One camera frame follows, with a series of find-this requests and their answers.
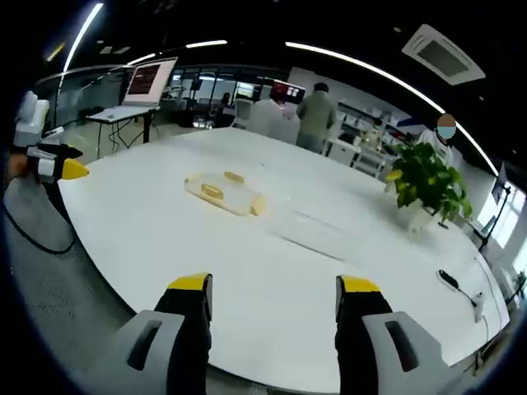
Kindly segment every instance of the window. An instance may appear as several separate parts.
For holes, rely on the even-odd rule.
[[[502,248],[505,248],[509,241],[516,223],[518,222],[518,218],[520,218],[521,210],[525,204],[525,193],[521,189],[518,189],[515,185],[508,182],[506,183],[506,186],[511,189],[511,193],[503,207],[503,212],[496,223],[496,227],[492,232],[492,237],[496,239]],[[487,201],[478,217],[478,222],[481,225],[486,225],[493,216],[497,216],[503,202],[505,201],[505,196],[506,193],[502,193],[500,202],[496,204],[494,198],[489,193]]]

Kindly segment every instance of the chair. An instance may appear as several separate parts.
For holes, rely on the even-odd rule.
[[[353,162],[353,169],[360,170],[378,179],[386,163],[384,154],[374,151],[367,146],[362,146],[361,149],[361,153],[355,159],[355,162]]]
[[[246,99],[234,100],[235,118],[231,126],[240,129],[247,129],[250,118],[250,111],[253,107],[253,102]]]

